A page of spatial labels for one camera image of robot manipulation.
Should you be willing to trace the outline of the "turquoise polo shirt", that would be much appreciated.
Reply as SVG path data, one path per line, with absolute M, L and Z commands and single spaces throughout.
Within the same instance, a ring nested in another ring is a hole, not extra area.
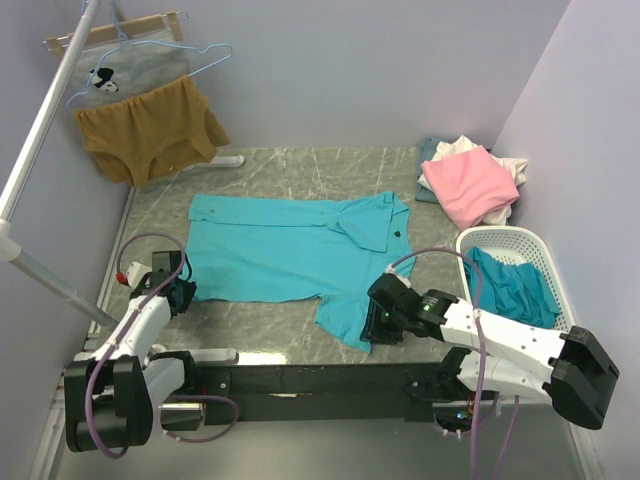
M 351 200 L 197 195 L 186 252 L 198 301 L 319 299 L 315 323 L 345 345 L 362 339 L 367 291 L 411 251 L 409 207 L 391 191 Z

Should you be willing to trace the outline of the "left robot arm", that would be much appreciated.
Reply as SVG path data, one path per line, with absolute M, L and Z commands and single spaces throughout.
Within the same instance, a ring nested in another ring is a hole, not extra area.
M 154 351 L 160 331 L 189 306 L 196 284 L 182 280 L 186 256 L 152 254 L 151 271 L 131 294 L 125 317 L 96 352 L 64 372 L 65 437 L 73 452 L 96 451 L 95 431 L 115 455 L 145 444 L 154 414 L 173 394 L 196 391 L 196 366 L 185 350 Z

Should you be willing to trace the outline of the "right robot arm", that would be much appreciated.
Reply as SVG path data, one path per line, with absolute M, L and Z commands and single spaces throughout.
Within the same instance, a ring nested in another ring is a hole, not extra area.
M 575 425 L 602 428 L 620 371 L 591 331 L 528 326 L 440 290 L 418 294 L 389 273 L 368 296 L 393 331 L 465 349 L 456 377 L 468 389 L 529 398 Z

